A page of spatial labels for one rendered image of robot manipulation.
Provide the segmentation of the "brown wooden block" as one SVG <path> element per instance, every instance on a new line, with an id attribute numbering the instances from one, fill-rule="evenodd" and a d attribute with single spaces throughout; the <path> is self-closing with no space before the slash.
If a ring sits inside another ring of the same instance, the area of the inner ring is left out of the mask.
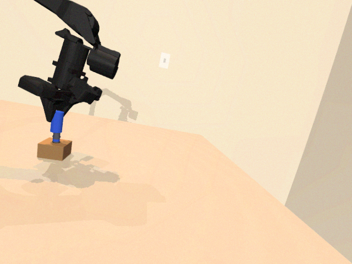
<path id="1" fill-rule="evenodd" d="M 72 142 L 60 139 L 60 143 L 53 143 L 53 138 L 49 137 L 37 144 L 37 157 L 51 160 L 64 160 L 72 152 Z"/>

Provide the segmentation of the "grey marker with blue band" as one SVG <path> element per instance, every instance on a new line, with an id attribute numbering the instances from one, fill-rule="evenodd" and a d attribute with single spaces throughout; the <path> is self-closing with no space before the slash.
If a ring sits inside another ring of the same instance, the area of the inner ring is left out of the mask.
<path id="1" fill-rule="evenodd" d="M 53 137 L 53 140 L 52 140 L 53 143 L 60 143 L 60 139 L 61 139 L 60 133 L 53 133 L 52 137 Z"/>

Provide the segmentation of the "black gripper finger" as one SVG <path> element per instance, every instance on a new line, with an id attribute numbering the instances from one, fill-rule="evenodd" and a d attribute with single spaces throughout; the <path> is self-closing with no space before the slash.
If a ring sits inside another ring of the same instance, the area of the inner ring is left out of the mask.
<path id="1" fill-rule="evenodd" d="M 77 103 L 82 103 L 81 101 L 78 100 L 74 100 L 71 99 L 65 95 L 61 95 L 61 99 L 64 100 L 64 102 L 60 103 L 57 107 L 57 111 L 63 111 L 64 112 L 64 116 L 66 115 L 66 113 L 70 110 L 70 108 L 77 104 Z"/>
<path id="2" fill-rule="evenodd" d="M 57 110 L 58 105 L 64 102 L 64 100 L 57 99 L 57 98 L 48 98 L 48 97 L 40 97 L 40 99 L 43 105 L 46 119 L 48 122 L 51 122 Z"/>

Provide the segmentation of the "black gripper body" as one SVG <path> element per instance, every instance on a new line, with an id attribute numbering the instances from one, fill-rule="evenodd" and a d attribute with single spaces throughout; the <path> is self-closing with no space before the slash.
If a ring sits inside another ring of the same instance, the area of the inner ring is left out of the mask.
<path id="1" fill-rule="evenodd" d="M 70 86 L 67 86 L 66 83 L 72 76 L 72 79 L 85 76 L 84 67 L 74 65 L 60 58 L 58 58 L 58 61 L 53 60 L 52 64 L 56 66 L 56 69 L 53 78 L 48 77 L 48 82 L 38 77 L 23 75 L 19 79 L 18 87 L 39 97 L 61 99 L 63 94 L 77 100 L 70 91 Z"/>

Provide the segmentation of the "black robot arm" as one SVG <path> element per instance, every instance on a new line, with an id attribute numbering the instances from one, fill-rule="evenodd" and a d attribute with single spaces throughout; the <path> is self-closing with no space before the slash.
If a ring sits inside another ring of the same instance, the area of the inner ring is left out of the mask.
<path id="1" fill-rule="evenodd" d="M 74 65 L 81 67 L 90 66 L 90 70 L 109 79 L 114 79 L 118 71 L 120 52 L 105 48 L 101 45 L 99 38 L 99 24 L 91 11 L 84 6 L 70 0 L 34 0 L 52 13 L 56 14 L 71 29 L 84 38 L 93 48 L 83 44 L 83 40 L 71 34 L 64 28 L 55 34 L 64 38 L 63 46 L 59 55 Z M 89 52 L 90 51 L 90 52 Z M 73 76 L 72 76 L 73 77 Z M 70 91 L 78 101 L 92 104 L 94 100 L 99 101 L 102 90 L 96 86 L 90 86 L 88 77 L 83 79 L 69 78 L 66 83 Z"/>

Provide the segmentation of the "blue marker cap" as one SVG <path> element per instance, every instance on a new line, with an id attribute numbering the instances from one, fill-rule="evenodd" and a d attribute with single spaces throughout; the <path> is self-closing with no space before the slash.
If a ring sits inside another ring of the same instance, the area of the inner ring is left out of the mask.
<path id="1" fill-rule="evenodd" d="M 50 132 L 52 133 L 61 133 L 63 127 L 63 111 L 56 111 L 54 117 L 51 121 Z"/>

